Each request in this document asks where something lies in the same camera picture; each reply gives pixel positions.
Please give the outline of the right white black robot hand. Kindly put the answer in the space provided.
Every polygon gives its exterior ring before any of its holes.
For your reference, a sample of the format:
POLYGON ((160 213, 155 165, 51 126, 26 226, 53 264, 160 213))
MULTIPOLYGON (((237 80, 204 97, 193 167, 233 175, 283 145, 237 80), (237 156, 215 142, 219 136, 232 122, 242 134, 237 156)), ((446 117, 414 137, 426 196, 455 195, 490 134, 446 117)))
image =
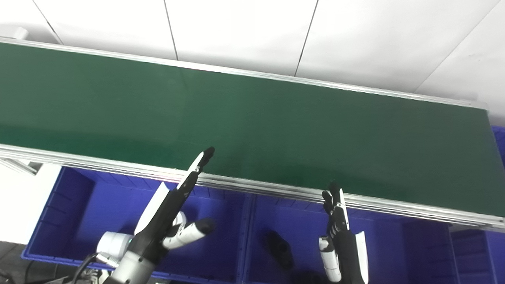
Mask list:
POLYGON ((322 192, 323 208, 328 216, 326 234, 318 245, 324 270, 330 283, 367 284, 368 254, 364 232, 352 233, 342 188, 330 182, 322 192))

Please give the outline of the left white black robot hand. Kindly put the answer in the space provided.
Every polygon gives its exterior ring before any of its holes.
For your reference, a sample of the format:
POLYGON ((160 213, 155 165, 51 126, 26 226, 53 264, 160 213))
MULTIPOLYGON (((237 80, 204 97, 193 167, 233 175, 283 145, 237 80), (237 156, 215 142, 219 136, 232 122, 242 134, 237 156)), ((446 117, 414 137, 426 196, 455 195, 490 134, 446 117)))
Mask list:
POLYGON ((159 206, 143 230, 133 237, 127 249, 128 253, 135 253, 153 263, 159 262, 169 250, 201 239, 214 230, 215 223, 211 218, 187 223, 185 215, 181 212, 182 206, 196 185, 199 174, 213 157, 214 152, 214 147, 202 151, 174 189, 167 190, 165 184, 161 183, 159 192, 166 194, 160 202, 154 199, 150 201, 149 208, 155 204, 159 206))

